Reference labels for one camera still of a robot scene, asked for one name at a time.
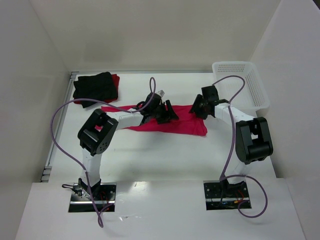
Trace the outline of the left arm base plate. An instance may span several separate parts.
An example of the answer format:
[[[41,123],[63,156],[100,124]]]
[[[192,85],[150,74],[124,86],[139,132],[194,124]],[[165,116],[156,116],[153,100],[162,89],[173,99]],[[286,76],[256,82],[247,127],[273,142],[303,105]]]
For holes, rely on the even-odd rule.
[[[95,212],[90,194],[81,188],[77,183],[73,185],[63,184],[62,188],[71,190],[69,213]],[[94,202],[98,211],[115,211],[116,183],[101,183],[100,187],[93,192]]]

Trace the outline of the pink t shirt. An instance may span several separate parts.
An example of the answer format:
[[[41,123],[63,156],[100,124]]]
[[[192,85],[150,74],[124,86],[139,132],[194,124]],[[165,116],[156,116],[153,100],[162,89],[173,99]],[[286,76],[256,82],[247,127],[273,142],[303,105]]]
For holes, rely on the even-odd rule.
[[[207,128],[204,124],[204,120],[197,118],[196,115],[189,113],[189,106],[174,105],[172,106],[175,113],[178,115],[179,120],[171,120],[169,123],[157,124],[155,119],[150,120],[148,123],[140,125],[143,116],[140,111],[144,107],[136,110],[135,106],[125,106],[118,109],[112,107],[103,106],[97,111],[100,114],[107,113],[123,113],[122,116],[114,115],[114,119],[123,119],[122,125],[118,125],[117,129],[130,129],[141,132],[163,132],[163,133],[174,133],[174,134],[186,134],[204,137],[207,134]]]

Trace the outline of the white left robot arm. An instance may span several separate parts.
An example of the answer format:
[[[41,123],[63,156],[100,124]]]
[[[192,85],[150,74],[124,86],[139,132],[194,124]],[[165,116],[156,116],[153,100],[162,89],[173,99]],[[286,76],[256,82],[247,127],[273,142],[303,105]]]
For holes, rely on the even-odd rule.
[[[107,114],[96,109],[89,116],[78,132],[82,148],[82,171],[78,183],[85,192],[95,192],[101,185],[100,167],[102,154],[109,147],[116,131],[129,127],[139,127],[151,120],[157,124],[166,124],[179,117],[173,110],[169,100],[162,100],[163,91],[150,93],[145,101],[141,101],[126,111]]]

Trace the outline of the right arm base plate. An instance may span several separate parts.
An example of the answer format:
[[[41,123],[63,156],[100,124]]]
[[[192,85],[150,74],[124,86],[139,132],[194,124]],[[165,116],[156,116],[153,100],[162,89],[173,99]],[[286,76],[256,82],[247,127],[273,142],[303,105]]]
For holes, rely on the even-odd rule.
[[[206,210],[251,209],[250,196],[245,181],[231,184],[228,180],[204,181]]]

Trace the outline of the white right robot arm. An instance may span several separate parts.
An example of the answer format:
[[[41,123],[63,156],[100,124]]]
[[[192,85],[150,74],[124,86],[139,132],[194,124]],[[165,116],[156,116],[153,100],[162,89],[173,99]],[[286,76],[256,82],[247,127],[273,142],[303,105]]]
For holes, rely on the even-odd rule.
[[[264,161],[272,155],[274,148],[269,125],[266,118],[248,115],[232,106],[228,100],[220,99],[213,85],[202,87],[201,92],[196,96],[189,113],[203,120],[212,116],[229,125],[232,130],[230,151],[219,177],[221,190],[226,193],[242,184],[249,171],[248,165]],[[226,171],[233,153],[241,163],[233,174],[236,182],[229,183]]]

